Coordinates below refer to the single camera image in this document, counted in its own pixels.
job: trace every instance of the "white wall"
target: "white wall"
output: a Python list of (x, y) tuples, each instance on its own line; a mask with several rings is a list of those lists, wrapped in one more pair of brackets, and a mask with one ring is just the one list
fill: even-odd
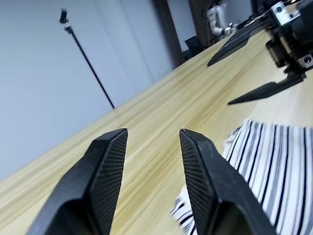
[(121, 0), (149, 74), (158, 81), (175, 68), (152, 0)]
[(170, 8), (179, 44), (182, 51), (188, 50), (185, 40), (195, 36), (196, 28), (188, 0), (167, 0)]
[[(2, 0), (0, 180), (111, 110), (58, 23), (63, 7), (115, 105), (172, 67), (146, 61), (120, 1)], [(157, 48), (163, 48), (162, 59), (169, 61), (160, 38), (151, 41), (151, 57), (158, 60)]]

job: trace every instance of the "black and white striped fabric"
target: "black and white striped fabric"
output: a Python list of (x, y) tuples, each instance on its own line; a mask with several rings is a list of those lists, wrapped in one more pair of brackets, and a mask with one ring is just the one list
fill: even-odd
[[(279, 235), (313, 235), (313, 129), (246, 120), (223, 157), (244, 177)], [(171, 212), (196, 235), (187, 188)]]

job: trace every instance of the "black pole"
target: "black pole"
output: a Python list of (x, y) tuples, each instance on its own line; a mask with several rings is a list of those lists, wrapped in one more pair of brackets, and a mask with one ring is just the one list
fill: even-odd
[[(66, 10), (64, 10), (64, 9), (61, 9), (61, 11), (62, 11), (62, 12), (61, 12), (61, 17), (60, 17), (60, 23), (65, 24), (65, 23), (68, 22), (68, 20), (67, 20), (67, 12), (66, 12)], [(83, 56), (84, 56), (84, 58), (85, 58), (87, 64), (89, 65), (89, 68), (91, 69), (91, 71), (92, 71), (94, 77), (96, 78), (96, 80), (97, 80), (99, 86), (101, 87), (101, 89), (102, 89), (104, 95), (107, 97), (107, 99), (108, 99), (110, 105), (112, 106), (112, 108), (115, 109), (115, 106), (114, 106), (114, 104), (112, 103), (112, 101), (111, 101), (111, 99), (110, 99), (110, 97), (109, 97), (109, 95), (108, 95), (106, 89), (104, 88), (102, 82), (100, 81), (100, 79), (99, 79), (97, 73), (96, 73), (95, 70), (93, 69), (93, 67), (92, 67), (92, 65), (91, 65), (91, 63), (90, 63), (88, 57), (86, 56), (86, 54), (85, 54), (85, 52), (84, 52), (84, 50), (83, 50), (83, 48), (82, 48), (82, 46), (80, 45), (79, 41), (77, 40), (77, 38), (76, 38), (76, 36), (75, 36), (75, 34), (74, 34), (74, 31), (73, 31), (72, 27), (68, 24), (67, 26), (65, 26), (64, 29), (65, 29), (69, 34), (71, 34), (71, 35), (73, 36), (74, 41), (76, 42), (78, 48), (80, 49), (81, 53), (83, 54)]]

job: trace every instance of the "wooden table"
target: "wooden table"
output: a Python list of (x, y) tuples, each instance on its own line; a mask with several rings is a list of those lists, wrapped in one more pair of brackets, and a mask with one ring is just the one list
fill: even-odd
[(111, 234), (182, 234), (170, 216), (184, 185), (180, 128), (203, 133), (222, 152), (223, 140), (245, 118), (313, 126), (312, 72), (305, 82), (274, 97), (226, 105), (259, 85), (285, 78), (265, 49), (268, 39), (262, 32), (208, 69), (221, 43), (212, 46), (0, 182), (0, 234), (25, 234), (53, 187), (90, 142), (121, 127), (128, 128), (129, 139)]

